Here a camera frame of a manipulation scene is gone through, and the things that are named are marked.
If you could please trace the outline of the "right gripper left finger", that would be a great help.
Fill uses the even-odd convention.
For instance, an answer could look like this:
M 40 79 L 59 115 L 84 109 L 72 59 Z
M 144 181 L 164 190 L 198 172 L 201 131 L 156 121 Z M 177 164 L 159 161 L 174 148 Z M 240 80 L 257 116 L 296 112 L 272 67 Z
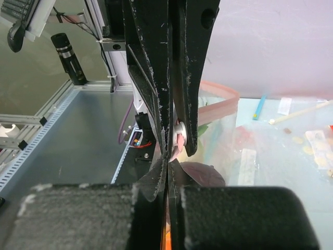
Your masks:
M 162 249 L 166 165 L 132 184 L 33 187 L 1 249 Z

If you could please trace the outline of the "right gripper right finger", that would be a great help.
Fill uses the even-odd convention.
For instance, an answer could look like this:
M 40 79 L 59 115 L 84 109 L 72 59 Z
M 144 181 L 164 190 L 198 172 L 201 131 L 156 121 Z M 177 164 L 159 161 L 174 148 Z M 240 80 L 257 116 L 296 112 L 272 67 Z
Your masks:
M 277 186 L 169 186 L 171 249 L 319 249 L 296 194 Z

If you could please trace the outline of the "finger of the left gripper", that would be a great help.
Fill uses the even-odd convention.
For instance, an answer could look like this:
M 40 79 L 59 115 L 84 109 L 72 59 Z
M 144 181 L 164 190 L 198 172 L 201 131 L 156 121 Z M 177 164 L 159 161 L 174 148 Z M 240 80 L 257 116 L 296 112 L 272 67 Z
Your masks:
M 173 100 L 186 128 L 186 153 L 198 144 L 198 94 L 219 1 L 171 1 Z
M 172 151 L 168 1 L 122 1 L 128 72 L 148 108 L 164 159 Z

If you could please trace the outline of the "dark red toy peach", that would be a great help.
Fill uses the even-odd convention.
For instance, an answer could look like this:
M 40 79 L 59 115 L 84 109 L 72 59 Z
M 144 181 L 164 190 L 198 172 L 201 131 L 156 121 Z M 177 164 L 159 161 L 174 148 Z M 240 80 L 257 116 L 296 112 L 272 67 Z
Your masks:
M 182 162 L 181 167 L 193 180 L 204 187 L 225 187 L 225 180 L 212 165 Z

